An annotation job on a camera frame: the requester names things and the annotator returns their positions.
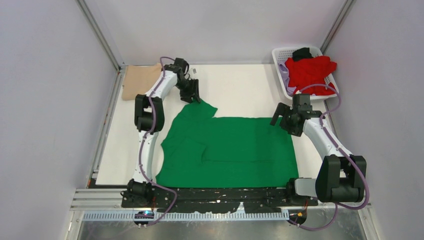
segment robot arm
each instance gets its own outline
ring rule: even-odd
[[[271,125],[274,126],[282,116],[280,127],[298,137],[305,133],[322,159],[317,178],[291,179],[287,189],[294,190],[295,195],[315,197],[321,202],[360,202],[364,197],[364,183],[340,149],[353,159],[364,176],[367,163],[362,156],[352,155],[331,131],[325,132],[324,128],[330,128],[325,119],[321,125],[321,115],[320,111],[312,109],[308,94],[295,94],[292,107],[279,103],[275,110]],[[340,177],[342,170],[346,177]]]
[[[146,94],[139,94],[135,98],[134,123],[139,132],[138,147],[141,149],[141,164],[144,166],[146,176],[149,179],[153,177],[152,160],[156,139],[165,123],[163,100],[170,90],[176,86],[180,90],[179,94],[182,101],[188,103],[193,101],[200,102],[199,80],[185,78],[184,70],[188,69],[188,67],[189,64],[184,59],[176,58],[173,64],[164,66],[165,72],[160,74],[159,79]],[[146,134],[153,126],[153,113],[147,111],[147,109],[152,107],[149,98],[151,98],[151,102],[154,105],[156,123],[153,131],[150,134]],[[147,182],[141,173],[138,159],[137,157],[132,175],[133,180],[131,181],[138,183]]]

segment cable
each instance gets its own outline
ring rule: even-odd
[[[363,201],[363,203],[359,206],[349,206],[340,202],[335,202],[335,211],[334,211],[334,216],[332,217],[331,221],[329,223],[327,223],[325,226],[322,227],[318,227],[318,228],[312,228],[312,227],[307,227],[307,226],[303,226],[303,225],[298,225],[296,223],[296,221],[292,221],[292,220],[288,220],[290,223],[294,224],[294,225],[298,225],[299,228],[301,229],[305,229],[305,230],[309,230],[309,231],[319,231],[319,230],[323,230],[328,228],[331,224],[334,223],[334,221],[336,220],[336,216],[337,216],[337,212],[338,212],[338,206],[342,206],[344,208],[350,209],[350,210],[360,210],[365,208],[365,206],[367,206],[369,200],[370,200],[370,189],[367,183],[367,180],[365,179],[364,174],[361,172],[361,170],[359,169],[359,167],[356,165],[356,163],[352,160],[352,158],[341,148],[339,148],[339,145],[337,144],[336,140],[331,136],[330,132],[328,131],[328,129],[324,126],[324,116],[332,113],[334,111],[336,111],[340,105],[342,104],[342,97],[340,96],[340,93],[338,93],[334,88],[332,88],[331,86],[325,85],[325,84],[320,84],[320,83],[315,83],[315,84],[311,84],[309,86],[306,86],[304,88],[302,88],[300,90],[300,92],[303,92],[305,89],[311,88],[311,87],[325,87],[325,88],[329,88],[330,90],[332,90],[338,97],[338,104],[335,108],[330,109],[326,112],[324,112],[320,117],[319,117],[319,123],[321,124],[322,129],[324,130],[325,134],[327,135],[328,139],[330,139],[330,141],[334,144],[334,146],[338,149],[338,151],[349,161],[349,163],[353,166],[353,168],[355,169],[355,171],[358,173],[360,179],[363,182],[364,185],[364,190],[365,190],[365,200]]]
[[[308,227],[308,226],[303,226],[300,224],[296,223],[296,220],[288,220],[291,224],[297,225],[299,228],[304,229],[304,230],[308,230],[308,231],[319,231],[319,230],[324,230],[326,228],[328,228],[331,224],[334,223],[334,221],[336,220],[336,216],[337,216],[337,212],[339,211],[339,208],[337,206],[337,204],[335,205],[335,209],[334,209],[334,216],[332,217],[331,221],[329,223],[327,223],[326,225],[322,226],[322,227],[317,227],[317,228],[313,228],[313,227]]]
[[[151,205],[151,211],[155,212],[155,207],[156,207],[156,197],[155,196],[153,197],[152,202],[153,202],[153,204]]]
[[[143,170],[143,164],[142,164],[142,151],[143,151],[143,146],[144,146],[144,144],[145,144],[145,141],[146,141],[146,138],[147,138],[147,134],[150,134],[150,133],[152,133],[153,132],[153,130],[155,129],[155,127],[156,127],[156,110],[155,110],[155,105],[153,104],[153,101],[152,101],[152,96],[153,96],[153,94],[155,94],[155,92],[156,92],[156,90],[158,89],[158,87],[161,85],[161,83],[164,81],[164,79],[165,79],[165,67],[164,67],[164,63],[162,62],[162,59],[169,59],[169,60],[172,60],[172,61],[174,61],[174,59],[172,59],[172,58],[170,58],[170,57],[168,57],[168,56],[161,56],[160,57],[160,59],[159,59],[159,61],[160,61],[160,65],[162,66],[162,78],[160,79],[160,81],[156,84],[156,86],[153,88],[153,90],[151,91],[151,93],[150,93],[150,95],[147,97],[148,98],[148,101],[149,101],[149,103],[150,103],[150,106],[151,106],[151,112],[152,112],[152,115],[153,115],[153,123],[152,123],[152,126],[151,126],[151,128],[150,128],[150,130],[149,131],[147,131],[144,135],[143,135],[143,140],[141,141],[141,144],[140,144],[140,150],[138,151],[138,165],[139,165],[139,167],[140,167],[140,172],[141,172],[141,174],[143,175],[143,177],[149,182],[149,183],[151,183],[151,185],[152,186],[155,186],[155,187],[158,187],[158,188],[161,188],[161,189],[163,189],[163,190],[166,190],[166,191],[168,191],[168,192],[171,192],[171,193],[173,193],[174,194],[174,198],[173,198],[173,200],[172,200],[172,202],[171,202],[171,204],[169,205],[169,207],[165,210],[165,212],[160,216],[160,217],[158,217],[156,220],[154,220],[154,221],[152,221],[152,222],[150,222],[150,223],[148,223],[148,224],[146,224],[146,225],[144,225],[145,227],[149,227],[149,226],[152,226],[152,225],[155,225],[155,224],[157,224],[158,222],[159,222],[159,220],[161,220],[170,210],[171,210],[171,208],[174,206],[174,204],[175,204],[175,202],[176,202],[176,200],[177,200],[177,196],[178,196],[178,194],[177,194],[177,192],[176,191],[174,191],[174,190],[172,190],[172,189],[170,189],[170,188],[167,188],[167,187],[165,187],[165,186],[161,186],[161,185],[159,185],[159,184],[157,184],[157,183],[155,183],[155,182],[153,182],[152,180],[150,180],[147,176],[146,176],[146,173],[145,173],[145,171]]]
[[[304,214],[305,215],[308,215],[308,199],[306,199],[305,205],[304,205],[303,208],[304,208],[304,210],[303,210]]]

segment beige cloth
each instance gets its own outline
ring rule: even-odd
[[[134,100],[149,91],[161,75],[160,63],[153,66],[128,66],[123,79],[122,100]]]

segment white wall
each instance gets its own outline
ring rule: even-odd
[[[0,239],[56,240],[116,73],[75,1],[0,6]]]
[[[88,0],[126,65],[271,63],[287,44],[320,47],[344,0]]]
[[[390,240],[424,238],[423,13],[422,0],[357,1],[326,53],[343,99],[337,134],[366,158]]]

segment white basket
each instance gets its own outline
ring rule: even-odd
[[[306,46],[306,47],[309,48],[309,52],[312,55],[312,57],[318,57],[318,56],[323,55],[321,53],[321,50],[317,47],[314,47],[314,46]],[[280,73],[278,63],[280,63],[280,62],[285,63],[288,58],[291,58],[293,56],[294,51],[301,49],[301,48],[303,48],[303,47],[302,46],[280,47],[280,48],[275,48],[274,50],[272,50],[272,58],[274,59],[274,65],[275,65],[275,68],[277,70],[279,82],[280,82],[281,87],[282,87],[282,92],[284,93],[284,96],[287,99],[289,99],[290,101],[292,100],[292,97],[287,94],[286,87],[284,87],[284,82],[283,82],[283,78],[281,77],[281,73]],[[332,83],[334,85],[335,90],[337,92],[339,92],[339,88],[337,87],[336,81],[334,81],[334,77],[333,77],[332,74],[328,75],[324,80],[325,80],[325,84],[327,84],[327,85],[329,83]],[[310,96],[310,100],[317,102],[317,101],[324,101],[328,98],[333,98],[333,97],[337,97],[337,95],[332,94],[332,95],[325,95],[325,96]]]

